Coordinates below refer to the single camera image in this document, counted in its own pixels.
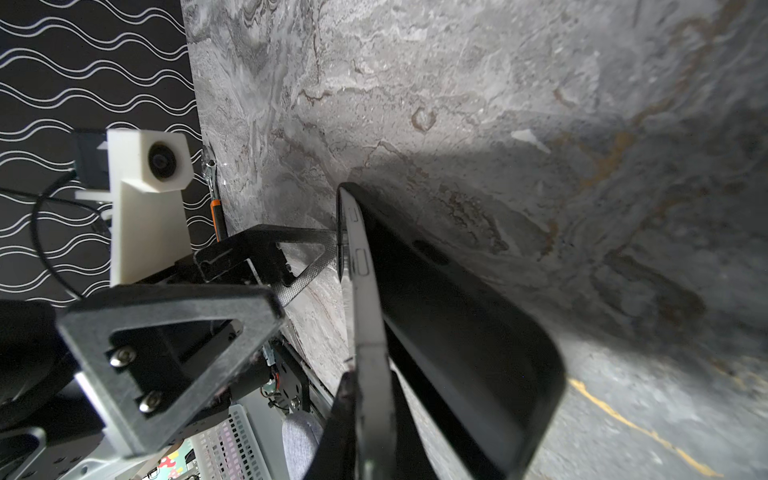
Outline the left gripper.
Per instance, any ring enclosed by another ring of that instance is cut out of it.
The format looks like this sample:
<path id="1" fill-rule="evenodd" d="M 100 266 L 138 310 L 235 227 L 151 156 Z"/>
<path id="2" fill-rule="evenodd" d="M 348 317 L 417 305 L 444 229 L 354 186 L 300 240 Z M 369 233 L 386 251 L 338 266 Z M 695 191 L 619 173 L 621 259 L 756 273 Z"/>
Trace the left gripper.
<path id="1" fill-rule="evenodd" d="M 321 252 L 295 274 L 284 244 Z M 334 230 L 256 225 L 70 308 L 56 326 L 116 452 L 154 453 L 212 409 L 278 331 L 282 305 L 336 260 Z"/>

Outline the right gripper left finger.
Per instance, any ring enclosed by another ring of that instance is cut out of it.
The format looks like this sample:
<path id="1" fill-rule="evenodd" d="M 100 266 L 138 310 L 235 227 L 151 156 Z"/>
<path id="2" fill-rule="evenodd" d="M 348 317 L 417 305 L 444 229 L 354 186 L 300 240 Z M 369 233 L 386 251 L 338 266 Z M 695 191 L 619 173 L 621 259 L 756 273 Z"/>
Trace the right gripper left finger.
<path id="1" fill-rule="evenodd" d="M 330 417 L 305 480 L 352 480 L 356 468 L 356 375 L 342 375 Z"/>

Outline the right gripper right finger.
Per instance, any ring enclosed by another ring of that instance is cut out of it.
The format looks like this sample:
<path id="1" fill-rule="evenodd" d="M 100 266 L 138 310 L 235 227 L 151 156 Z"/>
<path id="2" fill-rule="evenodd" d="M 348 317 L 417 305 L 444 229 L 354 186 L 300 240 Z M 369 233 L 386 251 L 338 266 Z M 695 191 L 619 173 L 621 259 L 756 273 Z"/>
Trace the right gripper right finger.
<path id="1" fill-rule="evenodd" d="M 398 480 L 437 480 L 438 477 L 427 457 L 407 399 L 395 371 L 392 387 L 395 402 L 396 453 L 395 473 Z"/>

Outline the black phone case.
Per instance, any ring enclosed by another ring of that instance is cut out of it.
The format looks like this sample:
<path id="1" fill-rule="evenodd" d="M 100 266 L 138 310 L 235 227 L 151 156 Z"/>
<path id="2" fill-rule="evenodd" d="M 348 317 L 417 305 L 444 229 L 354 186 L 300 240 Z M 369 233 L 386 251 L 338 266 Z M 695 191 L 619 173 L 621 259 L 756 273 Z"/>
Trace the black phone case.
<path id="1" fill-rule="evenodd" d="M 520 479 L 565 390 L 565 366 L 526 312 L 451 260 L 393 208 L 346 182 L 376 281 L 389 352 L 465 468 Z"/>

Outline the black phone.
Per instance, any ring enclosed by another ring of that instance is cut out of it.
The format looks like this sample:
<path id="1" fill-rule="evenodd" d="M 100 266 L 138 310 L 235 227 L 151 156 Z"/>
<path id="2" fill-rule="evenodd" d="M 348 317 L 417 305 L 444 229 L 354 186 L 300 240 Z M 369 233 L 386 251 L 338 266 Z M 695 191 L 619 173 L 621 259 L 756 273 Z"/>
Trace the black phone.
<path id="1" fill-rule="evenodd" d="M 337 193 L 340 280 L 351 326 L 356 377 L 355 430 L 360 479 L 392 479 L 396 409 L 388 344 L 364 216 L 352 193 Z"/>

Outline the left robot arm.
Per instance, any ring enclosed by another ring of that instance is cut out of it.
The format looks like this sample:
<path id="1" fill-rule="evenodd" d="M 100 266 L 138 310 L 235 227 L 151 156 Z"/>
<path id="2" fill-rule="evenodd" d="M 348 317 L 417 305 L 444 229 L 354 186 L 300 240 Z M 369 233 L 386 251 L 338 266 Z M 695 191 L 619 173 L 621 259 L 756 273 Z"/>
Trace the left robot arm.
<path id="1" fill-rule="evenodd" d="M 1 304 L 1 475 L 107 479 L 222 422 L 272 375 L 332 230 L 257 225 L 58 312 Z"/>

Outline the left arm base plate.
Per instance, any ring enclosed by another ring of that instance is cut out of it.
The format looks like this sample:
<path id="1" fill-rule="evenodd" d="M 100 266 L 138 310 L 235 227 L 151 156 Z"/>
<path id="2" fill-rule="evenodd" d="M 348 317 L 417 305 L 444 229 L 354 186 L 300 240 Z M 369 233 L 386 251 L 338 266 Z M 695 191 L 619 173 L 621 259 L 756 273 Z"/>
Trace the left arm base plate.
<path id="1" fill-rule="evenodd" d="M 273 340 L 264 349 L 270 380 L 260 393 L 271 408 L 287 415 L 312 410 L 310 380 L 297 351 L 282 339 Z"/>

